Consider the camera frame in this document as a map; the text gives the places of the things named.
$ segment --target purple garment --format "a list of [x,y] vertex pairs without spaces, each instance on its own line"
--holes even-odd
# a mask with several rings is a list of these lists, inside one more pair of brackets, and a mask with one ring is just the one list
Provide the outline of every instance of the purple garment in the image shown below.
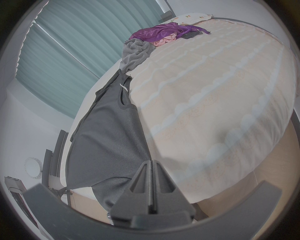
[[132,34],[129,40],[132,38],[137,38],[142,41],[155,42],[171,35],[174,32],[177,32],[176,39],[178,39],[183,34],[186,34],[188,32],[195,32],[197,30],[205,32],[206,34],[210,34],[210,32],[206,31],[204,28],[200,28],[193,25],[182,26],[182,25],[178,25],[178,23],[176,22],[171,22],[171,23],[157,25],[152,28],[140,29],[139,31]]

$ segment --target floral pillow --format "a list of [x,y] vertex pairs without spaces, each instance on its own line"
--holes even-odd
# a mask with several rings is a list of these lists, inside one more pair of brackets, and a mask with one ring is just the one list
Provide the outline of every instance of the floral pillow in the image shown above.
[[188,13],[188,14],[180,15],[178,17],[174,17],[174,18],[172,18],[168,21],[165,21],[161,24],[175,22],[178,24],[194,25],[196,23],[209,20],[212,17],[213,17],[213,15],[211,15],[211,14],[207,15],[204,13]]

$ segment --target wooden floor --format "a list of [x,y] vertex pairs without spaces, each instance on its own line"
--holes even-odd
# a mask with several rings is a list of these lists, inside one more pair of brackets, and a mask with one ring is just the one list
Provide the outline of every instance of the wooden floor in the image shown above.
[[[282,196],[275,210],[265,225],[253,238],[258,239],[283,210],[299,178],[300,149],[296,132],[290,122],[280,142],[253,172],[234,186],[209,199],[198,202],[198,205],[211,217],[234,207],[235,204],[249,194],[263,180],[281,188]],[[73,193],[71,196],[71,206],[91,218],[109,223],[106,217],[107,212],[95,200]]]

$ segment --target pink garment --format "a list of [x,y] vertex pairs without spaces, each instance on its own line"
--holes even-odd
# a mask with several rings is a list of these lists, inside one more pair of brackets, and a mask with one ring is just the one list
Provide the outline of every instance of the pink garment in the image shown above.
[[159,47],[161,45],[164,45],[165,43],[169,43],[172,41],[175,41],[177,37],[177,32],[172,33],[169,36],[164,37],[163,39],[155,42],[151,42],[154,46]]

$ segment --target bed sheet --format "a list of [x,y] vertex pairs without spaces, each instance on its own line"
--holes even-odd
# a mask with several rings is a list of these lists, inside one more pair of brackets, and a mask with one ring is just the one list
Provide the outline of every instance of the bed sheet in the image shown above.
[[[190,203],[236,184],[272,151],[289,123],[299,75],[290,49],[264,30],[214,19],[197,26],[211,34],[160,46],[127,73],[151,156]],[[64,186],[69,137],[119,62],[76,115],[61,161]],[[74,191],[95,199],[91,188]]]

